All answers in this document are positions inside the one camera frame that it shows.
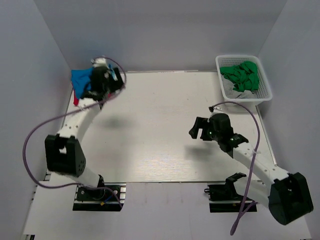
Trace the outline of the blue t-shirt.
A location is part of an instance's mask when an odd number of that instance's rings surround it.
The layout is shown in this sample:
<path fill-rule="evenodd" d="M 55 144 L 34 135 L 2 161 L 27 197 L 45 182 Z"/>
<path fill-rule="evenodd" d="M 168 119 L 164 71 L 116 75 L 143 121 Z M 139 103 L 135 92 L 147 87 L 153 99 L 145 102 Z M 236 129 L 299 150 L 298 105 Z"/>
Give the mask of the blue t-shirt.
<path fill-rule="evenodd" d="M 80 100 L 81 95 L 84 92 L 85 85 L 90 82 L 90 76 L 93 71 L 93 67 L 84 70 L 72 70 L 71 71 L 71 83 L 75 90 L 76 97 Z"/>

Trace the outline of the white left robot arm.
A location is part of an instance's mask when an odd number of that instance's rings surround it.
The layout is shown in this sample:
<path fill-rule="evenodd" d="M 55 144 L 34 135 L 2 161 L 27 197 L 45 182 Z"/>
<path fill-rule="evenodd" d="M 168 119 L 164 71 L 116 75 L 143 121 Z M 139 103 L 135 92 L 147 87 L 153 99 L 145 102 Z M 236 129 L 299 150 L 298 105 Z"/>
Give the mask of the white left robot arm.
<path fill-rule="evenodd" d="M 124 89 L 126 81 L 117 67 L 108 66 L 94 67 L 89 79 L 79 97 L 77 110 L 55 135 L 45 138 L 45 156 L 49 171 L 66 176 L 87 189 L 101 190 L 103 177 L 87 166 L 81 142 L 104 104 Z"/>

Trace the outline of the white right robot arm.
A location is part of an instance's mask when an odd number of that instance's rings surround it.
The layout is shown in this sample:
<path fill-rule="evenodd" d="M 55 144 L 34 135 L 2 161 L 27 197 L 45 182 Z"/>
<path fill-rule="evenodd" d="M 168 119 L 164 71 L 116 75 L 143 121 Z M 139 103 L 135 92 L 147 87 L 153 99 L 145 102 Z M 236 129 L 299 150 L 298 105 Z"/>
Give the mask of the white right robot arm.
<path fill-rule="evenodd" d="M 259 178 L 249 180 L 238 172 L 225 179 L 224 184 L 211 184 L 204 190 L 213 202 L 248 199 L 264 205 L 274 219 L 287 225 L 314 209 L 306 178 L 299 172 L 290 173 L 254 150 L 249 140 L 235 133 L 225 113 L 213 113 L 209 118 L 197 117 L 189 135 L 192 139 L 216 141 L 220 149 L 243 164 Z"/>

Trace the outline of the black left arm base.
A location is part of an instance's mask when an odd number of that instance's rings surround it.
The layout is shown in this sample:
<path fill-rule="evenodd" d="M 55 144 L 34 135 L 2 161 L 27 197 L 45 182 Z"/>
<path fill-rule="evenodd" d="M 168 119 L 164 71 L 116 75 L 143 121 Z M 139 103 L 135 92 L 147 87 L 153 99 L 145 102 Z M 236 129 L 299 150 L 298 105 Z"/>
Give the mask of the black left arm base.
<path fill-rule="evenodd" d="M 88 190 L 77 187 L 72 210 L 75 212 L 120 212 L 125 203 L 126 185 L 124 183 L 106 184 L 112 190 Z"/>

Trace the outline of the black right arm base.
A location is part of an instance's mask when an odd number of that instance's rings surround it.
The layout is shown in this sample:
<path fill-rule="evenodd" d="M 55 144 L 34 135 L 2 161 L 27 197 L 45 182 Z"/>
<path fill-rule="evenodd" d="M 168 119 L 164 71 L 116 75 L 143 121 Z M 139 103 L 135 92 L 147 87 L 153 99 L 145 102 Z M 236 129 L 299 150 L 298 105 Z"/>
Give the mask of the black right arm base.
<path fill-rule="evenodd" d="M 232 193 L 226 184 L 210 184 L 204 189 L 209 198 L 210 213 L 238 213 L 243 196 Z"/>

